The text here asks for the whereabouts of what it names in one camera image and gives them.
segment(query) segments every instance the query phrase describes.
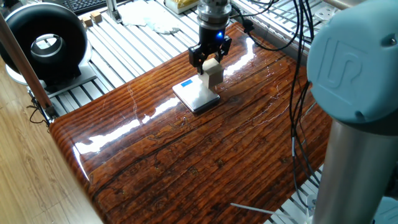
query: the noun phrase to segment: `wooden floor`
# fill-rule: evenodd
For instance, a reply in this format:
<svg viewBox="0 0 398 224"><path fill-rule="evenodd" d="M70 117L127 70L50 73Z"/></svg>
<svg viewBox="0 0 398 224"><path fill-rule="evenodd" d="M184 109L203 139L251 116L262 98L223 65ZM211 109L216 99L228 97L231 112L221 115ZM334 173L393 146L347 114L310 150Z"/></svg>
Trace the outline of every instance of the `wooden floor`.
<svg viewBox="0 0 398 224"><path fill-rule="evenodd" d="M28 105L0 58L0 223L102 223Z"/></svg>

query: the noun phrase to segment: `wooden table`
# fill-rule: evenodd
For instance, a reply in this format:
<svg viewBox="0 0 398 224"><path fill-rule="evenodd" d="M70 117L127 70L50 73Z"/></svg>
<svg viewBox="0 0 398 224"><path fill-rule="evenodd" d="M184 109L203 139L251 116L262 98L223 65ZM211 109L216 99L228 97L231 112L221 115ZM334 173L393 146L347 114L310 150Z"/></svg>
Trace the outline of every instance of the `wooden table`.
<svg viewBox="0 0 398 224"><path fill-rule="evenodd" d="M239 24L227 34L221 100L205 113L191 114L172 91L195 74L185 52L50 126L104 222L262 223L269 216L229 203L276 210L293 194L295 61L256 47ZM302 84L305 74L302 67ZM331 119L313 102L309 96L302 124L317 168Z"/></svg>

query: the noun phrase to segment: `black cable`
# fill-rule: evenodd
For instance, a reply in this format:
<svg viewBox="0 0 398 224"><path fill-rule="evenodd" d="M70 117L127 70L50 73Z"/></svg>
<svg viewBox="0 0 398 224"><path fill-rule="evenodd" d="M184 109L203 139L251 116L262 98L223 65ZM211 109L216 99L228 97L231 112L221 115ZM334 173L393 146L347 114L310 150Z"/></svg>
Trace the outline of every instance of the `black cable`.
<svg viewBox="0 0 398 224"><path fill-rule="evenodd" d="M255 14L245 14L245 15L243 15L243 14L241 13L240 9L238 9L238 10L237 10L238 13L239 13L238 16L239 16L240 18L244 18L244 17L257 16L257 15L263 14L264 12L268 11L268 9L271 8L272 4L274 4L275 2L277 2L277 1L276 1L276 0L271 0L271 2L268 4L268 7L266 7L263 11L257 12L257 13L255 13Z"/></svg>
<svg viewBox="0 0 398 224"><path fill-rule="evenodd" d="M297 35L299 34L299 27L300 27L299 7L297 6L296 1L293 1L293 3L294 3L295 10L296 10L296 15L297 15L297 22L296 22L296 23L297 23L297 26L296 26L296 31L294 32L294 35L293 35L293 37L291 38L291 40L290 40L285 46L283 46L283 47L279 47L279 48L276 48L276 49L270 49L270 48L268 48L268 47L263 46L263 45L262 45L261 43L259 43L255 38L253 38L252 35L250 34L250 32L247 32L248 36L254 41L254 43L255 43L257 46L259 46L260 48L262 48L262 49L264 49L264 50L280 51L280 50L283 50L283 49L287 48L288 46L290 46L290 44L293 43L293 41L296 39Z"/></svg>
<svg viewBox="0 0 398 224"><path fill-rule="evenodd" d="M308 146L307 138L305 137L304 129L303 129L303 126L301 124L301 119L298 121L298 125L300 125L300 129L301 129L301 132L303 133L303 137L304 137L305 147L307 147Z"/></svg>
<svg viewBox="0 0 398 224"><path fill-rule="evenodd" d="M310 21L308 22L308 24L311 25L311 27L310 27L310 33L311 33L311 42L312 42L312 41L313 41L313 38L314 38L314 36L315 36L314 31L313 31L312 12L311 12L310 3L308 2L308 0L305 0L305 4L307 5L308 13L310 14Z"/></svg>
<svg viewBox="0 0 398 224"><path fill-rule="evenodd" d="M259 14L262 14L263 12L266 12L274 3L274 0L271 0L271 2L268 4L268 7L266 7L262 12L259 12L257 14L250 14L250 15L242 15L242 12L240 11L240 9L232 4L232 7L235 9L235 11L238 13L238 16L241 18L243 26L244 26L244 32L247 33L247 35L254 41L254 43L259 46L262 49L265 50L270 50L270 51L279 51L279 50L283 50L284 48L288 47L291 43L293 43L293 41L297 38L298 36L298 55L297 55L297 64L296 64L296 68L294 71L294 76L293 76L293 81L292 81L292 89L290 91L290 98L289 98L289 117L290 117L290 135L292 137L292 157L293 157L293 177L294 177L294 186L298 195L298 198L300 200L300 202L303 204L303 206L305 208L308 208L308 205L302 200L301 195L300 195L300 191L299 188L297 186L297 177L296 177L296 170L297 170L297 166L296 166L296 157L297 157L297 153L295 150L295 142L297 140L298 143L298 147L300 148L303 158L306 162L306 165L310 171L310 174L314 176L315 180L318 182L314 182L309 173L306 171L306 168L304 167L304 165L302 164L302 162L300 161L300 159L298 160L298 164L300 165L300 167L303 169L304 174L307 176L308 180L316 187L319 187L319 180L316 177L315 173L313 172L311 165L308 161L308 157L305 155L305 152L303 150L302 147L302 143L300 142L300 138L298 136L297 133L297 124L300 123L300 118L302 115L302 110L303 110L303 102L305 99L305 95L307 93L307 90L309 88L309 82L307 81L304 88L301 89L300 86L300 96L297 100L296 105L294 106L293 104L293 97L294 97L294 89L295 89L295 84L297 82L298 76L299 76L299 71L300 71L300 64L301 64L301 59L302 59L302 54L303 54L303 42L304 40L304 33L303 33L303 27L304 27L304 16L306 17L306 20L308 22L308 26L311 30L311 41L313 40L313 24L312 24L312 14L310 12L310 9L308 10L308 12L310 13L311 16L309 16L307 14L307 10L304 6L303 0L298 0L298 4L296 2L296 0L293 0L294 3L294 7L295 7L295 11L296 11L296 15L297 15L297 26L296 26L296 31L294 33L293 38L283 47L280 48L276 48L276 49L270 49L268 47L263 46L261 43L259 43L250 33L250 31L252 31L254 29L253 23L252 21L245 19L245 17L247 16L256 16Z"/></svg>
<svg viewBox="0 0 398 224"><path fill-rule="evenodd" d="M294 181L294 187L296 189L297 192L297 197L300 200L301 204L305 207L308 208L308 205L303 201L303 199L301 198L301 193L299 191L299 188L297 187L297 178L296 178L296 161L295 161L295 156L293 156L293 181Z"/></svg>
<svg viewBox="0 0 398 224"><path fill-rule="evenodd" d="M46 117L46 115L45 115L45 112L44 112L44 110L43 110L43 108L40 106L40 103L35 99L35 98L32 98L32 104L33 105L29 105L29 106L27 106L26 108L33 108L33 109L35 109L34 111L33 111L33 113L31 114L31 116L30 116L30 118L29 118L29 121L31 122L31 123L34 123L34 124L40 124L40 123L45 123L45 125L46 125L46 127L49 127L50 126L50 121L47 119L47 117ZM36 111L39 111L40 112L40 114L44 117L44 119L42 120L42 121L32 121L32 118L33 118L33 115L36 113Z"/></svg>
<svg viewBox="0 0 398 224"><path fill-rule="evenodd" d="M262 4L262 5L272 4L272 0L270 2L260 2L260 1L256 1L256 0L249 0L249 2L253 2L253 3L256 3L256 4Z"/></svg>

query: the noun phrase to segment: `white cable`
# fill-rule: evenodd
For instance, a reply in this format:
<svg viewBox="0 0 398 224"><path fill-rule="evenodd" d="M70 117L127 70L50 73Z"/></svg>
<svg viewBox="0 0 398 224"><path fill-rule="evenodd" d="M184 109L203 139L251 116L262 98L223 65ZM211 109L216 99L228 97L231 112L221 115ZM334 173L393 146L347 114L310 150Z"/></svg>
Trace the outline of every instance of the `white cable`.
<svg viewBox="0 0 398 224"><path fill-rule="evenodd" d="M271 215L276 215L278 217L286 217L286 218L295 220L295 218L291 217L290 215L280 214L280 213L276 213L276 212L272 212L272 211L268 211L268 210L264 210L264 209L260 209L260 208L253 208L253 207L249 207L249 206L245 206L245 205L239 205L236 203L231 203L231 205L238 207L238 208L244 208L244 209L248 209L248 210L252 210L252 211L267 213L267 214L271 214Z"/></svg>
<svg viewBox="0 0 398 224"><path fill-rule="evenodd" d="M292 157L295 156L295 153L294 153L294 146L295 146L295 143L296 143L296 138L295 138L295 137L292 137Z"/></svg>

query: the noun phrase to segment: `wooden block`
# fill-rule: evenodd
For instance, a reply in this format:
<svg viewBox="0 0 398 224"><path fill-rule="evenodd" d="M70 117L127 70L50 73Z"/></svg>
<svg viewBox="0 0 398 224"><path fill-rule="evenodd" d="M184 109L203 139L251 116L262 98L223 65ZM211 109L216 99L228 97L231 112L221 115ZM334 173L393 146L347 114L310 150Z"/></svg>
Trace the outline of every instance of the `wooden block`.
<svg viewBox="0 0 398 224"><path fill-rule="evenodd" d="M91 19L94 20L94 22L96 23L101 22L102 21L101 13L99 13L98 11L92 12Z"/></svg>
<svg viewBox="0 0 398 224"><path fill-rule="evenodd" d="M83 17L83 22L86 24L87 27L93 26L93 21L90 17Z"/></svg>
<svg viewBox="0 0 398 224"><path fill-rule="evenodd" d="M199 78L207 88L211 88L223 82L223 74L223 67L216 59L211 58L203 63L203 74Z"/></svg>

